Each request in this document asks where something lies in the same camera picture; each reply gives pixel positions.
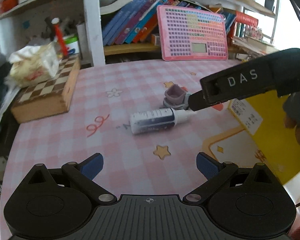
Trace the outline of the yellow cardboard box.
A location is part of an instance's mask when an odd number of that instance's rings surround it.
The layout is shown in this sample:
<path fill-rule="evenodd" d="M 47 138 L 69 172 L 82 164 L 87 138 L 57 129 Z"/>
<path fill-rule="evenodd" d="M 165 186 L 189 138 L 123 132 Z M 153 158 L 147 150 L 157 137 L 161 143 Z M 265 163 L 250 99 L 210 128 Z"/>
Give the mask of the yellow cardboard box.
<path fill-rule="evenodd" d="M 286 99 L 271 91 L 233 99 L 228 106 L 257 145 L 257 161 L 266 163 L 282 184 L 300 172 L 300 145 L 294 130 L 286 128 L 284 123 L 286 114 L 282 106 Z"/>

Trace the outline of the row of blue books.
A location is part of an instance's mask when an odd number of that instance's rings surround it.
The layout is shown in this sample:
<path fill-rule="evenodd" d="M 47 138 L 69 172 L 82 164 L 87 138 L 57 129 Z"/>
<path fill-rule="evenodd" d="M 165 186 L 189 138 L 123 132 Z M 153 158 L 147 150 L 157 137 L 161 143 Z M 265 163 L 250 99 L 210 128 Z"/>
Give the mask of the row of blue books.
<path fill-rule="evenodd" d="M 173 0 L 133 0 L 107 18 L 102 27 L 104 46 L 136 43 L 151 20 L 157 22 L 157 7 Z"/>

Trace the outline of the crumpled plastic snack bag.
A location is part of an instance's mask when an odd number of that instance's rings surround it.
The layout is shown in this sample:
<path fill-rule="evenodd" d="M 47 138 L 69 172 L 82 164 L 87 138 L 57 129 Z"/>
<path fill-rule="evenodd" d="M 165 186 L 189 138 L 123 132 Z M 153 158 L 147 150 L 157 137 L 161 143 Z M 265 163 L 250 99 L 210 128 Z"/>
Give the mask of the crumpled plastic snack bag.
<path fill-rule="evenodd" d="M 12 65 L 10 77 L 21 88 L 52 79 L 59 69 L 59 58 L 53 42 L 42 46 L 25 46 L 13 52 L 8 61 Z"/>

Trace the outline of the white blue bottle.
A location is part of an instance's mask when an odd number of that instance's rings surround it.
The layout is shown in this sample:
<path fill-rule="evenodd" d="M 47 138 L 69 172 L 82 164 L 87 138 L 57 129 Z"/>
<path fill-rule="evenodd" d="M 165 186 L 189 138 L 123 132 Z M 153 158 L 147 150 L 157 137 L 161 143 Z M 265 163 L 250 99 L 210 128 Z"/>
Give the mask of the white blue bottle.
<path fill-rule="evenodd" d="M 161 108 L 133 113 L 129 124 L 133 134 L 165 131 L 189 121 L 195 114 L 194 111 L 184 109 Z"/>

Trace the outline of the wooden chess board box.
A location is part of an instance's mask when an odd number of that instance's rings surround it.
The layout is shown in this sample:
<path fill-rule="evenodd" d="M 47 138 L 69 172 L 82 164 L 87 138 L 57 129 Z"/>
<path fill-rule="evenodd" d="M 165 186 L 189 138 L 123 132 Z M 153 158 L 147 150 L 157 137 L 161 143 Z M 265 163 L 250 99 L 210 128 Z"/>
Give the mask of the wooden chess board box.
<path fill-rule="evenodd" d="M 68 112 L 80 68 L 78 55 L 72 55 L 61 61 L 54 78 L 21 89 L 11 107 L 15 120 L 22 124 Z"/>

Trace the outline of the red thick dictionary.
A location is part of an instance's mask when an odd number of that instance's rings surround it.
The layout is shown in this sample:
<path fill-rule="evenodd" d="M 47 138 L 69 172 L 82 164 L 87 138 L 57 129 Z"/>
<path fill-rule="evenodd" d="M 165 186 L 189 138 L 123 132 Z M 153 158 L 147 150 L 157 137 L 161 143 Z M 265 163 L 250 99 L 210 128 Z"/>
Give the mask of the red thick dictionary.
<path fill-rule="evenodd" d="M 257 26 L 258 26 L 258 19 L 254 18 L 252 16 L 249 16 L 243 12 L 236 11 L 235 16 L 236 16 L 236 19 L 235 19 L 236 23 L 246 24 L 246 25 L 254 27 L 254 28 L 257 28 Z"/>

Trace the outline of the pink tablecloth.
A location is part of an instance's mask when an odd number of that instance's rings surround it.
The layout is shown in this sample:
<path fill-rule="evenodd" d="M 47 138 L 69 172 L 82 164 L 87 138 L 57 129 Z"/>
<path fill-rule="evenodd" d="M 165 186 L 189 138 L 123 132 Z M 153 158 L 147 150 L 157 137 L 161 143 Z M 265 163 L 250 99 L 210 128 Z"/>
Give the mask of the pink tablecloth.
<path fill-rule="evenodd" d="M 226 135 L 213 146 L 221 161 L 239 166 L 267 163 L 269 158 L 229 112 L 228 104 L 197 112 L 168 131 L 133 135 L 129 116 L 162 107 L 173 84 L 194 93 L 200 79 L 237 64 L 228 61 L 135 61 L 79 72 L 68 113 L 21 124 L 5 169 L 0 206 L 36 163 L 59 168 L 94 153 L 104 157 L 96 182 L 121 194 L 185 195 L 205 181 L 196 155 L 210 137 Z"/>

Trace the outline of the pink keyboard learning tablet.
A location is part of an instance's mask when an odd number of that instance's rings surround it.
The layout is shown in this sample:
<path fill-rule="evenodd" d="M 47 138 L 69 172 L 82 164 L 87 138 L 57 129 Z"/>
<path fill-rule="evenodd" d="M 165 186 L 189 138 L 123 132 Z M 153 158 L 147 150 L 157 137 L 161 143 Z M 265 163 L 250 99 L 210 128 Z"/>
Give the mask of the pink keyboard learning tablet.
<path fill-rule="evenodd" d="M 226 29 L 221 14 L 160 5 L 157 18 L 163 60 L 228 59 Z"/>

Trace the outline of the stack of papers and books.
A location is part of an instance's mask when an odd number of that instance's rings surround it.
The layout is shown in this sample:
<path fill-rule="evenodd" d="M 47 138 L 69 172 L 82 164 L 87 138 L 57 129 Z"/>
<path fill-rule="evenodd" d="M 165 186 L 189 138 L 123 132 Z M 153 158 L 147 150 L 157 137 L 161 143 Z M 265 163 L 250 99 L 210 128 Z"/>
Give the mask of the stack of papers and books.
<path fill-rule="evenodd" d="M 259 41 L 249 36 L 247 37 L 234 36 L 232 39 L 232 43 L 233 45 L 236 45 L 239 48 L 243 49 L 248 54 L 254 56 L 265 56 L 279 51 L 272 44 Z"/>

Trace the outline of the purple grey toy car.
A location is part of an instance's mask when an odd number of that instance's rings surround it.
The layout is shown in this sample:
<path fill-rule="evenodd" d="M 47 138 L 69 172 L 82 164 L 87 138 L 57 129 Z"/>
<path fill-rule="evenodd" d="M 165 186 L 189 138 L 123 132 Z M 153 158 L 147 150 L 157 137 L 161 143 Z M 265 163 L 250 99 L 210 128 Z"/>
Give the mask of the purple grey toy car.
<path fill-rule="evenodd" d="M 189 109 L 189 96 L 191 95 L 185 89 L 174 84 L 165 91 L 165 97 L 163 100 L 163 106 L 166 108 L 172 108 L 175 110 L 187 110 Z"/>

